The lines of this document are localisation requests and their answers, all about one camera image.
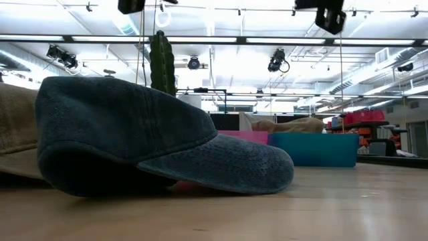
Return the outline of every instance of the table surface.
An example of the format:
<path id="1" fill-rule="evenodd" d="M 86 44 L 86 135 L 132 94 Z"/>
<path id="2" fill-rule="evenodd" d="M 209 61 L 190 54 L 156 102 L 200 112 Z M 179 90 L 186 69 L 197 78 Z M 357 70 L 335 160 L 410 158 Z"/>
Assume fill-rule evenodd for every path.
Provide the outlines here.
<path id="1" fill-rule="evenodd" d="M 283 193 L 82 199 L 0 191 L 2 240 L 427 240 L 428 171 L 296 168 Z"/>

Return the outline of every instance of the black light fixture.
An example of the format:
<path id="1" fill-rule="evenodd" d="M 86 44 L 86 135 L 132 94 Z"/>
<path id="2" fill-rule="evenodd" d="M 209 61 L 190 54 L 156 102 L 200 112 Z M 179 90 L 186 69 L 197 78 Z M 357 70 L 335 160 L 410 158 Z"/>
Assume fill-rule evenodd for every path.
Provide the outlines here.
<path id="1" fill-rule="evenodd" d="M 187 67 L 190 70 L 197 70 L 197 69 L 199 69 L 200 65 L 201 65 L 201 63 L 199 62 L 198 57 L 193 56 L 193 57 L 190 57 L 189 63 L 187 64 Z"/>
<path id="2" fill-rule="evenodd" d="M 282 64 L 288 65 L 288 69 L 286 71 L 281 70 Z M 288 72 L 288 70 L 290 70 L 290 64 L 286 61 L 286 53 L 284 53 L 283 49 L 277 49 L 275 51 L 274 55 L 270 59 L 270 63 L 267 68 L 269 72 L 277 72 L 279 70 L 283 73 L 286 73 Z"/>
<path id="3" fill-rule="evenodd" d="M 177 0 L 164 0 L 168 3 L 177 4 Z M 136 13 L 144 9 L 146 0 L 119 0 L 118 10 L 123 14 Z"/>
<path id="4" fill-rule="evenodd" d="M 397 68 L 399 72 L 409 72 L 413 70 L 413 63 L 406 64 Z"/>
<path id="5" fill-rule="evenodd" d="M 342 11 L 344 0 L 295 0 L 296 9 L 317 8 L 315 24 L 329 33 L 343 30 L 346 13 Z"/>
<path id="6" fill-rule="evenodd" d="M 58 62 L 63 64 L 66 68 L 75 69 L 78 67 L 76 55 L 62 51 L 57 46 L 49 46 L 46 56 L 54 61 L 58 60 Z"/>

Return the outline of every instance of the blue bin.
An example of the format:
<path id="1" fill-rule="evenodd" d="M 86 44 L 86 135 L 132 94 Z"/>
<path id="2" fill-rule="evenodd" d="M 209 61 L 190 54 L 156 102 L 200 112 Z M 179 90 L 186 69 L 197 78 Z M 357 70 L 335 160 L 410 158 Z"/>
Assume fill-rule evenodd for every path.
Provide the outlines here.
<path id="1" fill-rule="evenodd" d="M 296 167 L 354 167 L 355 134 L 274 133 L 268 144 L 285 150 Z"/>

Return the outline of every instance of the green cactus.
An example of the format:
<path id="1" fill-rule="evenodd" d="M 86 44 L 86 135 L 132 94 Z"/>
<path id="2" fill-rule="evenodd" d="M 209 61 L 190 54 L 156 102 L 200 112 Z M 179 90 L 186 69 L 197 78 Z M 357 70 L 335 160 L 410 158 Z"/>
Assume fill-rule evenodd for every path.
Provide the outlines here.
<path id="1" fill-rule="evenodd" d="M 157 31 L 150 43 L 150 69 L 152 88 L 163 91 L 175 97 L 174 54 L 173 48 L 163 31 Z"/>

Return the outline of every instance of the pink box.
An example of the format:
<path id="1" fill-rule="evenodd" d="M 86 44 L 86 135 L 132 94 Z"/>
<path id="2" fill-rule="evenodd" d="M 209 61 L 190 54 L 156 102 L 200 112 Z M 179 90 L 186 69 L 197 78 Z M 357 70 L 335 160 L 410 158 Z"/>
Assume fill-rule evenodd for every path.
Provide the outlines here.
<path id="1" fill-rule="evenodd" d="M 269 133 L 267 131 L 219 131 L 219 133 L 254 143 L 268 144 Z"/>

